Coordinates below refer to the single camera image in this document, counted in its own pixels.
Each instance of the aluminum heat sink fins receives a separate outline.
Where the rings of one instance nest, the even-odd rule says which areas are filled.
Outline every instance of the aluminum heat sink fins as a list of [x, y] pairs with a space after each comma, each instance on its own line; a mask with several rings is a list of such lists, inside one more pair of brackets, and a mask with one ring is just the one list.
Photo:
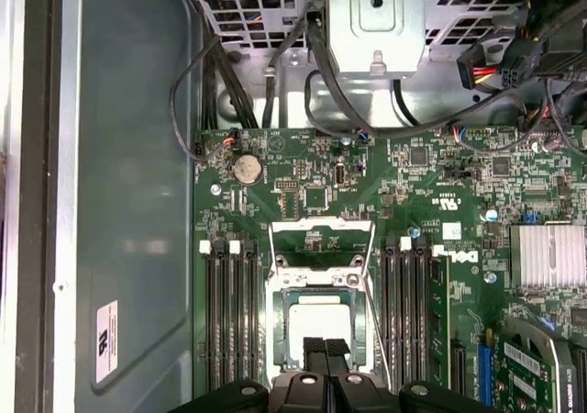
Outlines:
[[587, 285], [584, 226], [512, 226], [510, 242], [513, 287]]

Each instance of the motherboard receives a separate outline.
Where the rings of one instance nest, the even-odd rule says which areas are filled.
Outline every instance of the motherboard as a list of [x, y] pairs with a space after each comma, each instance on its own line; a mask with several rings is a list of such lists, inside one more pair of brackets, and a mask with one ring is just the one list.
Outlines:
[[[488, 150], [518, 133], [466, 136]], [[587, 162], [552, 138], [476, 152], [433, 131], [202, 132], [195, 393], [270, 385], [318, 337], [393, 392], [427, 380], [500, 411], [587, 411]]]

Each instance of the label sticker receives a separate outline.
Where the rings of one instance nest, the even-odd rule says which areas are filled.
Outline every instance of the label sticker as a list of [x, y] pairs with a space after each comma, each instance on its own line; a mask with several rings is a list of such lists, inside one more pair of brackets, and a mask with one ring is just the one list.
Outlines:
[[540, 376], [540, 364], [534, 358], [530, 358], [528, 355], [519, 351], [515, 347], [510, 346], [508, 343], [505, 344], [504, 352], [505, 356], [524, 366], [536, 376]]
[[95, 381], [102, 382], [118, 367], [118, 301], [96, 314]]
[[514, 375], [514, 385], [536, 401], [536, 389]]
[[462, 238], [462, 229], [460, 222], [445, 222], [442, 224], [443, 240], [460, 240]]

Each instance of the ul certification sticker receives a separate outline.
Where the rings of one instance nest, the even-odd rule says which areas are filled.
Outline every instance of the ul certification sticker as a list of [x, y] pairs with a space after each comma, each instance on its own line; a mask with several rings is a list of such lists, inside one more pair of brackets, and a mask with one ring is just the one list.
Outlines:
[[102, 382], [118, 367], [118, 301], [96, 314], [95, 381]]

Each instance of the white label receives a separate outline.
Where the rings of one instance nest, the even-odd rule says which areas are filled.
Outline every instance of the white label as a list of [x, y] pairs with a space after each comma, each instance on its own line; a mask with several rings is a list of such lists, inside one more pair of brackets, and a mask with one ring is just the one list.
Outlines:
[[438, 205], [443, 211], [457, 211], [460, 205], [460, 199], [454, 197], [440, 197], [432, 199], [432, 205]]
[[102, 382], [118, 367], [118, 301], [96, 314], [95, 381]]
[[536, 389], [514, 375], [514, 385], [536, 401]]
[[447, 222], [442, 224], [442, 239], [443, 240], [460, 240], [462, 237], [462, 229], [460, 222]]
[[504, 347], [505, 356], [513, 359], [518, 364], [524, 366], [533, 374], [540, 376], [540, 364], [533, 358], [530, 358], [525, 353], [519, 351], [518, 349], [510, 346], [509, 344], [505, 344]]

